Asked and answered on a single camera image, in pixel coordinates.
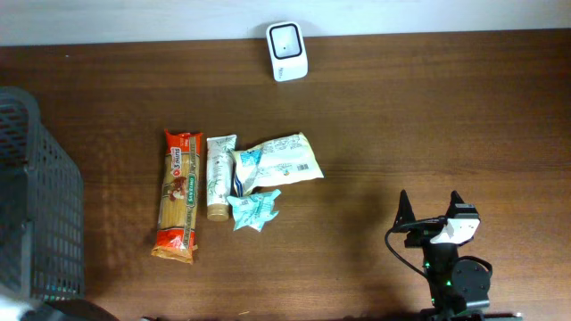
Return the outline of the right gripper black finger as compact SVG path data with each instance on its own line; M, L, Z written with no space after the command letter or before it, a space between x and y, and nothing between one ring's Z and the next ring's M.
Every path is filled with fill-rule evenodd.
M449 207L445 213L447 218L455 218L458 214L463 213L464 201L460 197L459 193L454 190L451 192L451 200Z
M409 196L405 190L401 190L393 228L409 228L416 222Z

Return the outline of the cream snack bag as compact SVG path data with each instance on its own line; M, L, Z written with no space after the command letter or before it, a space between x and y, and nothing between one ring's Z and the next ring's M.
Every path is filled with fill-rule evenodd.
M233 151L234 188L238 196L257 187L289 185L323 178L310 142L302 133L279 137L245 151Z

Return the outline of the teal crinkled snack packet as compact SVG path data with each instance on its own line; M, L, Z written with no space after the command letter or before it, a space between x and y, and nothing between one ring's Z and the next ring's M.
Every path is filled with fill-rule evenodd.
M275 210L276 198L281 191L276 189L272 192L253 193L248 196L228 196L228 203L232 207L232 215L235 221L234 230L250 227L260 232L267 222L273 220L278 210Z

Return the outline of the white cosmetic tube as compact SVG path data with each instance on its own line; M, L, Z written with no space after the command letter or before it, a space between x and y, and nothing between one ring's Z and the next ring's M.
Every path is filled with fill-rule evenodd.
M207 219L211 221L229 219L227 198L231 194L236 139L237 135L207 139L206 201Z

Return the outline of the orange spaghetti packet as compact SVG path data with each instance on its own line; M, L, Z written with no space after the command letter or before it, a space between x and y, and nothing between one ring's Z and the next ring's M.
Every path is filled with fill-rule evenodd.
M164 177L156 242L152 255L186 264L194 262L195 222L200 184L200 133L165 133Z

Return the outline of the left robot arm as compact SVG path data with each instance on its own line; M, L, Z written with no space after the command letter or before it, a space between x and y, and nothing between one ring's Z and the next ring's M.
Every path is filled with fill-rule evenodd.
M1 321L118 321L118 318L87 300L35 300L2 285Z

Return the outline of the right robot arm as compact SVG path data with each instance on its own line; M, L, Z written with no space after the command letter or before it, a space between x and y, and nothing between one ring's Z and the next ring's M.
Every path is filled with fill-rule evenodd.
M409 197L401 191L393 227L385 234L404 233L407 248L423 252L418 269L401 255L396 258L426 279L433 307L420 312L422 320L483 320L490 306L492 265L474 256L460 256L459 247L474 239L481 223L476 206L451 193L446 213L436 218L415 218Z

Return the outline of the white barcode scanner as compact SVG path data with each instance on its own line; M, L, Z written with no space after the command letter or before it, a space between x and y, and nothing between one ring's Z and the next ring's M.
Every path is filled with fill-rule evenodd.
M309 71L300 25L293 21L271 24L266 29L269 56L276 82L304 78Z

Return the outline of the grey plastic mesh basket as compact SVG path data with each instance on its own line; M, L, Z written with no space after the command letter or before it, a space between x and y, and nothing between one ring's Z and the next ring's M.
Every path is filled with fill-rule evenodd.
M1 284L31 299L85 295L84 183L35 98L1 89Z

